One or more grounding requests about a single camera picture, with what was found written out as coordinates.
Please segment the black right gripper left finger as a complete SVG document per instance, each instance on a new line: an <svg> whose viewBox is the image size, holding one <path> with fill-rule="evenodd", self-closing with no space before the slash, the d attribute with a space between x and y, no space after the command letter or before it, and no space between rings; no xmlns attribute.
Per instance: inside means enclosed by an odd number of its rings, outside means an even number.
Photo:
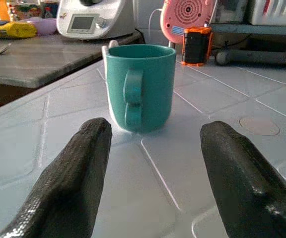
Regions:
<svg viewBox="0 0 286 238"><path fill-rule="evenodd" d="M43 170L0 238L89 238L112 140L105 118L85 121Z"/></svg>

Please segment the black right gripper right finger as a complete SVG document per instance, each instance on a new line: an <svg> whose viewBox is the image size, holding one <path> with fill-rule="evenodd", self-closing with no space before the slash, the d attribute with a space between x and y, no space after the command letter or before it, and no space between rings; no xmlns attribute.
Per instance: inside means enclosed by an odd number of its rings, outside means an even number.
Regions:
<svg viewBox="0 0 286 238"><path fill-rule="evenodd" d="M200 130L201 150L226 233L286 238L286 181L244 135L222 121Z"/></svg>

